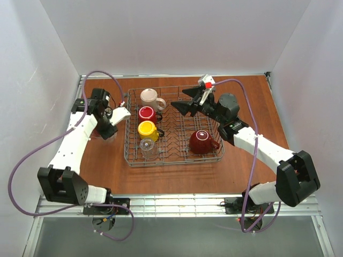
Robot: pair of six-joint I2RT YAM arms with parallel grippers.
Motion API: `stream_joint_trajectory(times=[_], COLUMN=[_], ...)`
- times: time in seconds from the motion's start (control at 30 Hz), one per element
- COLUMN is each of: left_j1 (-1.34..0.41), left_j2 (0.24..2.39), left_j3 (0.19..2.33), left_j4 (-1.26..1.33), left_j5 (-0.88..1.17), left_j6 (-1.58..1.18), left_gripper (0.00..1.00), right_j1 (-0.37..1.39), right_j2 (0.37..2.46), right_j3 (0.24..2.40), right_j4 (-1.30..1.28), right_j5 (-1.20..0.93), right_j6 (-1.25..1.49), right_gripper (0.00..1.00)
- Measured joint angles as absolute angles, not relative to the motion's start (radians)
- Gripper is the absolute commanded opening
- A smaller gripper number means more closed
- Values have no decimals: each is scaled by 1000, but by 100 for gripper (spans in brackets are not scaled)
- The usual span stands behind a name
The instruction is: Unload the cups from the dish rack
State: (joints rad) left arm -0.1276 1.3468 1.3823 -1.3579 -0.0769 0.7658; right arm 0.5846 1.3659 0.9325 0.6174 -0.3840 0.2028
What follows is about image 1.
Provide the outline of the dark red round mug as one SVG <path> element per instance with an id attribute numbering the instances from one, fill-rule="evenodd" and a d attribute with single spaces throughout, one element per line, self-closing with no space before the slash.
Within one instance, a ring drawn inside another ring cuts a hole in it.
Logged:
<path id="1" fill-rule="evenodd" d="M 204 155 L 220 148 L 210 133 L 206 130 L 195 131 L 189 140 L 189 148 L 194 154 Z"/>

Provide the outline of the tall cream decorated mug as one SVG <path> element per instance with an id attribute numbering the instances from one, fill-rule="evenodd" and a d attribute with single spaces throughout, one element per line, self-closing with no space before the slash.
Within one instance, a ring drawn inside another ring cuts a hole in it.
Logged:
<path id="1" fill-rule="evenodd" d="M 113 110 L 112 110 L 111 107 L 107 107 L 107 108 L 105 109 L 105 114 L 106 114 L 107 116 L 111 116 L 112 113 L 113 113 Z"/>

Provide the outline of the pink patterned mug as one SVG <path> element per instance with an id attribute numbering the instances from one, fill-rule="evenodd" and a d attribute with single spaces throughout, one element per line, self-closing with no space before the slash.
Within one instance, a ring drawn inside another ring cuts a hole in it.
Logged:
<path id="1" fill-rule="evenodd" d="M 92 140 L 97 140 L 99 142 L 104 142 L 106 144 L 110 144 L 110 143 L 114 142 L 116 140 L 116 138 L 117 138 L 117 132 L 114 135 L 112 135 L 111 137 L 109 137 L 108 139 L 103 139 L 97 130 L 93 130 L 91 133 L 91 139 Z"/>

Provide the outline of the yellow mug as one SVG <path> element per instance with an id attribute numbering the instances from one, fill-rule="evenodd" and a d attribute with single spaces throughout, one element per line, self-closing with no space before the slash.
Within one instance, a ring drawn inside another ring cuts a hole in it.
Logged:
<path id="1" fill-rule="evenodd" d="M 165 135 L 165 132 L 157 128 L 152 121 L 146 120 L 138 125 L 138 134 L 142 140 L 151 139 L 156 142 L 160 137 Z"/>

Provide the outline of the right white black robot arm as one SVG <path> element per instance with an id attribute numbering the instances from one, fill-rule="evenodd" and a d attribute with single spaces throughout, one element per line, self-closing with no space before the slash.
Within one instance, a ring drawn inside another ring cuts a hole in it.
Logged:
<path id="1" fill-rule="evenodd" d="M 245 191 L 248 203 L 262 205 L 283 202 L 295 207 L 320 189 L 320 181 L 309 153 L 298 153 L 282 148 L 257 134 L 252 127 L 240 120 L 236 96 L 222 94 L 214 99 L 211 89 L 196 86 L 182 91 L 189 101 L 174 101 L 171 105 L 181 114 L 194 116 L 200 112 L 218 122 L 218 132 L 224 141 L 256 156 L 276 174 L 274 182 L 254 185 Z"/>

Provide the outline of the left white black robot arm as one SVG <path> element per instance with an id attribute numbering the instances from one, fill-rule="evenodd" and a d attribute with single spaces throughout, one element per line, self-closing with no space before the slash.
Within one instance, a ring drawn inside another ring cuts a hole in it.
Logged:
<path id="1" fill-rule="evenodd" d="M 110 190 L 89 185 L 79 174 L 92 132 L 107 140 L 116 134 L 116 125 L 130 117 L 125 107 L 111 108 L 109 100 L 109 93 L 99 88 L 92 91 L 91 98 L 75 100 L 70 115 L 71 133 L 64 136 L 49 166 L 38 171 L 38 180 L 48 201 L 72 205 L 107 202 Z"/>

